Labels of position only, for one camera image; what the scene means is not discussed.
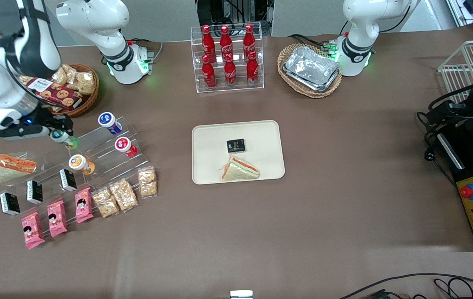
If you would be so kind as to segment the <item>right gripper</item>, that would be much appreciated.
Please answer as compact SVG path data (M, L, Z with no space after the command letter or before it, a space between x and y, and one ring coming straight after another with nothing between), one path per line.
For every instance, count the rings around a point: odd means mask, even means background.
M73 122L69 116L52 115L49 106L42 103L37 104L35 109L26 115L13 108L0 108L0 130L19 124L54 127L50 131L50 137L62 137L62 130L73 130Z

